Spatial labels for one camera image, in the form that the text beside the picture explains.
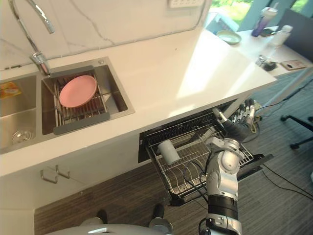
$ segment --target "pink plate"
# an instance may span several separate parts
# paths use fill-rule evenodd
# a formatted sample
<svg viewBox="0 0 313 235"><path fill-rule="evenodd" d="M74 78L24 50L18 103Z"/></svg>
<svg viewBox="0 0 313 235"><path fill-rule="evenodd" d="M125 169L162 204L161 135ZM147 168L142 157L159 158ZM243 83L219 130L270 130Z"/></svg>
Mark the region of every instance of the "pink plate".
<svg viewBox="0 0 313 235"><path fill-rule="evenodd" d="M67 83L60 93L60 103L68 108L86 104L94 96L97 89L96 80L89 75L74 78Z"/></svg>

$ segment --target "sink drain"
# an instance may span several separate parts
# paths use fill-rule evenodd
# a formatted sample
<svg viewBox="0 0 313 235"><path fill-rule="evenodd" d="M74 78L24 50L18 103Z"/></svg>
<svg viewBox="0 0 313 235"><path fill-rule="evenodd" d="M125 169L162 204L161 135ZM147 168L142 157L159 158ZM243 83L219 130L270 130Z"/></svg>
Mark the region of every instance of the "sink drain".
<svg viewBox="0 0 313 235"><path fill-rule="evenodd" d="M29 130L19 130L12 136L12 144L28 141L32 136L33 133Z"/></svg>

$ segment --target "faucet spout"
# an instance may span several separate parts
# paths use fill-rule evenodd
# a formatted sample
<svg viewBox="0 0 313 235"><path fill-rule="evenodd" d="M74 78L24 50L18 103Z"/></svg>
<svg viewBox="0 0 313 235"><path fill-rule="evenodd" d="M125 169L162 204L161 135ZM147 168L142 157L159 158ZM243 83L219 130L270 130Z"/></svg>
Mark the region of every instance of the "faucet spout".
<svg viewBox="0 0 313 235"><path fill-rule="evenodd" d="M40 70L41 73L44 75L50 76L50 68L47 63L47 59L45 58L44 54L38 50L37 45L35 44L33 38L31 37L30 33L28 32L23 20L20 17L20 14L17 10L15 0L8 0L10 8L12 10L12 13L14 17L16 18L18 24L20 25L23 33L25 34L26 38L28 39L29 43L35 50L35 53L33 53L30 56L30 59L36 64L38 69ZM33 9L36 11L42 22L45 24L45 27L47 28L49 33L54 33L54 27L51 23L51 21L47 18L45 15L44 11L34 2L34 0L27 0L27 2L33 7Z"/></svg>

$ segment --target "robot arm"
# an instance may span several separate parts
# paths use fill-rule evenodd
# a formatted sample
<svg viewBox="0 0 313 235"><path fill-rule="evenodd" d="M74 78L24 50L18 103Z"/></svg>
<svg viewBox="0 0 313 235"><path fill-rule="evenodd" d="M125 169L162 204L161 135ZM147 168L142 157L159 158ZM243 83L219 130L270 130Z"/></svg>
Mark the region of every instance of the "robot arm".
<svg viewBox="0 0 313 235"><path fill-rule="evenodd" d="M249 100L239 112L238 119L228 120L218 109L213 109L219 123L227 131L225 139L211 137L206 145L213 145L212 157L207 166L208 214L202 234L219 231L225 234L242 235L238 220L237 173L239 161L244 155L239 150L240 143L248 136L254 118L254 102Z"/></svg>

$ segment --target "power outlet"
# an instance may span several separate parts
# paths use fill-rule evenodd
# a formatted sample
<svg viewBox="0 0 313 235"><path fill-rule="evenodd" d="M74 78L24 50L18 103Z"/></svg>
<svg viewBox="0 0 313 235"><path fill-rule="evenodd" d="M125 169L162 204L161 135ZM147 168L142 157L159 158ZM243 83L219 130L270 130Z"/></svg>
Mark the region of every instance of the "power outlet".
<svg viewBox="0 0 313 235"><path fill-rule="evenodd" d="M202 6L204 0L168 0L170 8Z"/></svg>

